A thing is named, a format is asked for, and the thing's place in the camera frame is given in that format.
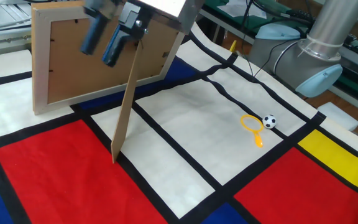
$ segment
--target black line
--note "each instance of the black line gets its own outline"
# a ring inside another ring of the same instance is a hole
[[[159,134],[187,163],[204,178],[207,183],[217,190],[222,185],[200,165],[182,146],[174,140],[141,106],[133,103],[132,109],[157,133]]]
[[[224,89],[224,87],[215,82],[210,80],[208,77],[203,77],[203,80],[206,82],[209,82],[210,84],[212,84],[215,89],[224,97],[226,97],[228,100],[230,100],[231,102],[235,103],[237,106],[239,106],[242,110],[244,110],[247,114],[250,114],[252,116],[255,116],[256,118],[258,118],[260,121],[262,121],[262,117],[260,117],[259,115],[257,115],[256,113],[254,113],[251,109],[249,109],[248,107],[246,107],[246,105],[244,105],[243,103],[241,103],[240,101],[236,100],[234,97],[232,97],[230,94],[227,93],[227,91]],[[279,131],[277,128],[272,128],[271,129],[277,136],[279,136],[282,139],[286,139],[287,136],[285,134],[283,134],[281,131]]]
[[[302,154],[304,154],[306,157],[311,159],[313,162],[315,162],[317,165],[319,165],[321,168],[323,168],[325,171],[329,172],[332,176],[337,178],[340,182],[342,182],[344,185],[348,186],[350,189],[354,190],[358,193],[358,187],[354,184],[350,183],[348,180],[346,180],[341,175],[337,174],[335,171],[333,171],[331,168],[329,168],[326,164],[315,158],[312,154],[310,154],[306,149],[301,147],[300,145],[295,146]]]
[[[35,126],[31,126],[28,128],[21,129],[11,134],[7,134],[0,137],[0,147],[7,146],[8,144],[12,144],[23,139],[29,138],[36,134],[40,134],[65,124],[72,123],[74,121],[78,121],[80,118],[77,114],[68,114],[65,116],[61,116],[59,118],[55,118],[53,120],[37,124]]]
[[[111,154],[110,138],[104,133],[104,131],[98,126],[98,124],[89,116],[87,111],[83,110],[79,105],[71,106],[73,111],[81,116],[85,124],[92,130],[96,137],[102,142],[106,150]],[[178,217],[169,209],[167,204],[160,198],[160,196],[154,191],[129,159],[123,154],[119,153],[117,157],[117,163],[124,169],[129,177],[135,182],[143,194],[150,200],[152,205],[157,211],[164,217],[168,223],[178,223]]]
[[[229,205],[233,207],[248,224],[260,224],[260,221],[256,219],[242,204],[235,198],[231,198],[228,201]]]
[[[298,144],[298,141],[309,135],[316,125],[322,122],[319,116],[313,118],[314,123],[306,123],[302,128],[295,131],[286,141],[277,144],[265,155],[246,167],[243,171],[232,178],[228,183],[217,189],[210,196],[205,198],[197,207],[190,210],[180,219],[181,223],[200,223],[225,202],[228,202],[248,223],[259,223],[240,203],[236,203],[234,196],[248,183],[253,181],[259,174],[270,167],[275,161],[281,158],[291,148]]]
[[[25,78],[31,78],[31,74],[32,74],[32,72],[24,72],[24,73],[20,73],[20,74],[16,74],[16,75],[0,77],[0,85],[23,80]]]
[[[187,83],[190,83],[190,82],[193,82],[193,81],[200,80],[204,76],[214,74],[217,70],[222,69],[222,68],[226,68],[226,66],[224,66],[224,65],[215,65],[215,66],[211,67],[210,69],[208,69],[205,72],[200,72],[200,71],[194,69],[196,74],[193,75],[192,77],[183,78],[181,80],[171,82],[171,83],[166,84],[166,85],[161,85],[161,86],[158,86],[156,88],[153,88],[152,90],[145,91],[143,93],[136,93],[135,97],[134,97],[134,101],[138,100],[138,99],[141,99],[141,98],[144,98],[144,97],[147,97],[147,96],[154,95],[154,94],[156,94],[156,93],[158,93],[158,92],[160,92],[162,90],[168,90],[168,89],[171,89],[171,88],[176,87],[176,86],[180,86],[180,85],[184,85],[184,84],[187,84]],[[106,110],[110,110],[110,109],[116,108],[118,106],[121,106],[121,103],[122,103],[122,99],[116,100],[116,101],[113,101],[113,102],[109,102],[109,103],[105,103],[105,104],[103,104],[101,106],[97,106],[97,107],[94,107],[94,108],[89,108],[86,111],[87,111],[88,114],[94,115],[94,114],[102,113],[102,112],[104,112]]]
[[[228,63],[228,61],[224,58],[222,58],[220,55],[218,55],[216,52],[210,50],[209,48],[205,47],[203,43],[201,43],[197,37],[194,35],[194,33],[190,32],[189,33],[189,37],[190,39],[196,44],[196,46],[198,48],[200,48],[203,52],[205,52],[206,54],[208,54],[211,58],[215,59],[216,61],[218,61],[221,64],[225,64]]]
[[[285,101],[283,98],[281,98],[280,96],[277,95],[276,92],[274,92],[272,89],[270,89],[266,84],[262,83],[261,81],[259,81],[257,78],[253,79],[253,77],[251,75],[249,75],[248,73],[246,73],[245,71],[241,70],[240,68],[238,68],[235,65],[232,65],[230,67],[231,69],[233,69],[237,74],[239,74],[240,76],[242,76],[243,78],[245,78],[248,82],[253,82],[253,83],[257,83],[259,85],[261,85],[263,87],[263,89],[265,89],[265,91],[278,103],[280,103],[283,107],[285,107],[288,111],[290,111],[291,113],[295,114],[297,117],[299,117],[300,119],[302,119],[305,122],[308,122],[310,119],[308,117],[306,117],[303,113],[299,112],[297,109],[295,109],[291,104],[289,104],[287,101]]]
[[[13,223],[31,223],[0,163],[0,196]]]
[[[189,34],[190,39],[197,45],[197,47],[199,47],[202,51],[204,51],[206,54],[208,54],[210,57],[212,57],[213,59],[217,60],[218,62],[224,64],[224,63],[228,63],[228,61],[226,61],[224,58],[222,58],[220,55],[218,55],[217,53],[213,52],[212,50],[210,50],[209,48],[205,47],[196,37],[195,35],[190,32]],[[237,66],[235,66],[233,63],[229,63],[229,67],[231,69],[233,69],[236,73],[238,73],[240,76],[242,76],[243,78],[245,78],[248,82],[252,82],[252,83],[258,83],[260,84],[265,91],[278,103],[280,103],[282,106],[284,106],[287,110],[289,110],[290,112],[292,112],[293,114],[295,114],[297,117],[299,117],[300,119],[302,119],[305,122],[308,122],[310,119],[307,118],[303,113],[299,112],[297,109],[295,109],[291,104],[289,104],[288,102],[286,102],[285,100],[283,100],[281,97],[279,97],[277,95],[277,93],[275,93],[273,90],[271,90],[266,84],[262,83],[261,81],[259,81],[257,78],[253,78],[252,75],[248,74],[247,72],[241,70],[240,68],[238,68]]]
[[[349,153],[351,153],[353,156],[356,156],[358,158],[358,151],[353,149],[352,147],[350,147],[348,144],[344,143],[342,140],[338,139],[337,137],[335,137],[333,134],[329,133],[327,130],[325,130],[324,128],[322,128],[321,126],[316,128],[317,131],[321,132],[323,135],[325,135],[327,138],[329,138],[330,140],[332,140],[333,142],[335,142],[338,146],[341,146],[342,148],[344,148],[346,151],[348,151]]]

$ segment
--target mondrian-style mat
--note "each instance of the mondrian-style mat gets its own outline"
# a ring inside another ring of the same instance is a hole
[[[0,74],[0,223],[358,224],[358,137],[198,27],[186,40],[137,88],[116,164],[123,93],[34,116],[30,64]],[[244,114],[276,117],[263,148]]]

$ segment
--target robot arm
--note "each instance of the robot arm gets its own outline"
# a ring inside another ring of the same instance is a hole
[[[94,21],[81,46],[84,54],[93,54],[120,3],[120,0],[85,1],[85,13],[94,17]],[[110,67],[115,66],[125,43],[138,41],[148,33],[151,19],[188,34],[203,4],[204,0],[128,0],[102,60]]]

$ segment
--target white fabric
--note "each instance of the white fabric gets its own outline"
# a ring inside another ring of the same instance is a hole
[[[0,55],[0,77],[31,71],[31,54],[21,50]]]
[[[272,114],[276,117],[276,128],[289,136],[305,122],[277,103],[259,84],[248,82],[231,68],[220,69],[208,77],[221,84],[227,93],[251,109],[260,117]]]
[[[358,126],[356,119],[352,118],[352,116],[348,115],[332,102],[319,106],[317,110],[348,131],[353,131]]]
[[[118,107],[92,116],[110,138],[114,135],[120,109],[121,107]],[[133,110],[121,152],[178,218],[214,192],[213,188]]]
[[[258,148],[254,134],[240,123],[245,112],[202,80],[137,102],[220,184],[227,183],[282,140],[264,129],[260,133],[264,146]]]
[[[70,107],[34,115],[32,79],[0,85],[0,136],[72,113]]]
[[[223,47],[215,44],[214,42],[210,41],[208,37],[205,36],[203,31],[198,27],[197,23],[193,24],[191,28],[191,32],[194,36],[208,49],[212,50],[213,52],[217,53],[223,59],[227,60],[230,55],[232,54],[230,50],[224,49]]]
[[[181,58],[187,64],[201,72],[210,69],[214,65],[220,65],[219,62],[204,53],[191,40],[179,47],[177,57]]]
[[[342,126],[329,118],[326,118],[320,126],[333,136],[340,139],[342,142],[358,151],[358,136],[354,133],[344,129]]]
[[[234,62],[234,65],[240,68],[241,70],[251,74],[249,64],[245,59],[238,57],[237,60]],[[257,67],[253,63],[251,63],[251,68],[254,74],[259,70],[259,67]],[[303,113],[307,118],[311,119],[316,115],[317,110],[315,108],[313,108],[307,102],[302,100],[299,96],[296,96],[293,92],[291,92],[289,89],[287,89],[279,81],[274,79],[271,75],[269,75],[265,71],[261,70],[256,76],[256,79],[266,84],[279,97],[281,97],[287,103],[291,104],[295,109]]]

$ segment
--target yellow fabric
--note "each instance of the yellow fabric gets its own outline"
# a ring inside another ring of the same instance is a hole
[[[358,187],[358,157],[314,130],[299,145],[337,174]]]

